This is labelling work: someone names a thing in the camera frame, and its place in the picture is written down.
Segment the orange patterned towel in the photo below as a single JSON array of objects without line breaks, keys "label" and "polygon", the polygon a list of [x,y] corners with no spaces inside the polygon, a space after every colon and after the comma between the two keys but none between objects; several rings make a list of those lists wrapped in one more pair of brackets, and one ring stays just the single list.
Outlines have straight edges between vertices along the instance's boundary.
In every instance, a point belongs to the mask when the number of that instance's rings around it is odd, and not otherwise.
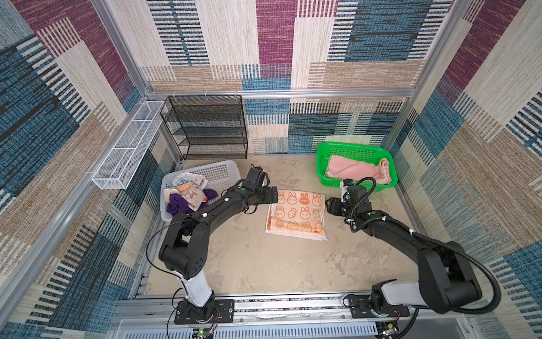
[{"label": "orange patterned towel", "polygon": [[325,195],[279,190],[268,209],[266,233],[305,240],[327,241],[324,229]]}]

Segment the pink towel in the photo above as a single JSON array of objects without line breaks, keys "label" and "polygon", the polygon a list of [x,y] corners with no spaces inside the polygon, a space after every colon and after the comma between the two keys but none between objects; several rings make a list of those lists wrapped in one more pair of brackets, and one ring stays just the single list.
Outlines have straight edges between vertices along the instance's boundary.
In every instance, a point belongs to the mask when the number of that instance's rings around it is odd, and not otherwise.
[{"label": "pink towel", "polygon": [[340,155],[331,155],[325,171],[325,176],[332,179],[354,179],[359,181],[364,177],[372,177],[377,184],[391,184],[390,162],[380,159],[376,165],[349,159]]}]

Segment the green plastic basket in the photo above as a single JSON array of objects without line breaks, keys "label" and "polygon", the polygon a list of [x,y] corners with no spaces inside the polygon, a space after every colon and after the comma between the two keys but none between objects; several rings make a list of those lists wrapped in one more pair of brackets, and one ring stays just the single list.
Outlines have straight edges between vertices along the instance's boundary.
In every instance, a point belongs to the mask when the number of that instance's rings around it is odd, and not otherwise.
[{"label": "green plastic basket", "polygon": [[376,192],[398,183],[392,155],[371,145],[324,142],[317,147],[317,174],[324,186],[339,187],[345,179],[372,177]]}]

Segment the white plastic laundry basket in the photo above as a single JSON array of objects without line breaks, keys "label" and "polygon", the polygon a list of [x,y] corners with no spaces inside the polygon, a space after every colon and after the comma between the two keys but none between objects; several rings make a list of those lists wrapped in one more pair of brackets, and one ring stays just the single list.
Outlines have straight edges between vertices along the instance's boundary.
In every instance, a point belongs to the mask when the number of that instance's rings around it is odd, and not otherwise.
[{"label": "white plastic laundry basket", "polygon": [[190,172],[197,175],[203,175],[207,179],[207,188],[215,190],[217,193],[230,188],[241,179],[237,164],[232,160],[223,160],[207,165],[200,165],[194,168],[183,169],[177,172],[171,172],[162,178],[160,189],[160,214],[165,223],[172,220],[172,215],[167,212],[167,202],[165,199],[165,190],[172,188],[173,178],[181,173]]}]

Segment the purple towel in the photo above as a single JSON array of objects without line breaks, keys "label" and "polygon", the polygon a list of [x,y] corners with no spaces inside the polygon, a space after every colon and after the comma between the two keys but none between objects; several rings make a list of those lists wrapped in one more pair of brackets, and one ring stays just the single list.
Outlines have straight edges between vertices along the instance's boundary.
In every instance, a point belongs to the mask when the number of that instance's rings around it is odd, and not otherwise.
[{"label": "purple towel", "polygon": [[[203,209],[211,202],[211,200],[218,197],[218,193],[213,189],[204,189],[203,193],[206,195],[206,197],[200,204],[198,210]],[[172,216],[175,216],[178,213],[189,214],[192,213],[193,210],[189,207],[189,202],[187,202],[187,200],[180,194],[171,194],[169,196],[169,203],[167,204],[166,212]]]}]

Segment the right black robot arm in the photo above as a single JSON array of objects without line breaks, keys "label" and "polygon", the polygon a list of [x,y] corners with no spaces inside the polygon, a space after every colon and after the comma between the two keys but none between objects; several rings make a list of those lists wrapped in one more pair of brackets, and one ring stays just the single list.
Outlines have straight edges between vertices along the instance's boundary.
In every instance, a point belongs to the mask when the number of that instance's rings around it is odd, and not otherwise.
[{"label": "right black robot arm", "polygon": [[329,198],[325,207],[330,215],[343,217],[352,233],[364,232],[384,241],[418,268],[415,281],[391,279],[372,287],[371,307],[375,313],[388,313],[403,305],[444,314],[482,298],[471,261],[464,257],[459,244],[422,239],[421,234],[388,213],[374,210],[367,195],[364,187],[349,186],[341,198]]}]

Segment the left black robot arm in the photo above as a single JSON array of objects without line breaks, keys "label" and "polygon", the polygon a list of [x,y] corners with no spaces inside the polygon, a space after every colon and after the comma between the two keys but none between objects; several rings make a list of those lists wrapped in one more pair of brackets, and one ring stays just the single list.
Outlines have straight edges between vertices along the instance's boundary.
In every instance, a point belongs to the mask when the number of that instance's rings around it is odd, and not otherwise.
[{"label": "left black robot arm", "polygon": [[218,314],[215,294],[203,272],[211,234],[230,218],[248,213],[252,206],[277,202],[278,190],[270,186],[268,174],[252,166],[245,179],[214,203],[192,214],[174,216],[159,249],[159,260],[182,282],[186,296],[176,307],[180,314],[197,322],[207,322]]}]

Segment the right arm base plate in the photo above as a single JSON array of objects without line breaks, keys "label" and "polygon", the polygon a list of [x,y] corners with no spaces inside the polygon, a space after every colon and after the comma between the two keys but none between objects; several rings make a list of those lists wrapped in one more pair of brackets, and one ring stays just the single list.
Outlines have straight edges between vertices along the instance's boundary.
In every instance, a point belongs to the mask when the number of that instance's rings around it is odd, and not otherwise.
[{"label": "right arm base plate", "polygon": [[403,305],[384,304],[378,307],[372,301],[371,295],[347,294],[343,297],[342,304],[350,310],[353,319],[402,319],[411,315],[409,308]]}]

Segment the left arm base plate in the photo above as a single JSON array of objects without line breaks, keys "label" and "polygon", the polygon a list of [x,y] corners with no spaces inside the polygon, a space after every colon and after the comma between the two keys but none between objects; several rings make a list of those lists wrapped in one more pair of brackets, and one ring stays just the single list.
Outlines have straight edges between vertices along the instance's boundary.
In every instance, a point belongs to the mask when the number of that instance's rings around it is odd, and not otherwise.
[{"label": "left arm base plate", "polygon": [[211,298],[203,307],[197,307],[182,299],[176,305],[174,323],[176,325],[232,323],[234,308],[235,301],[233,299],[216,300]]}]

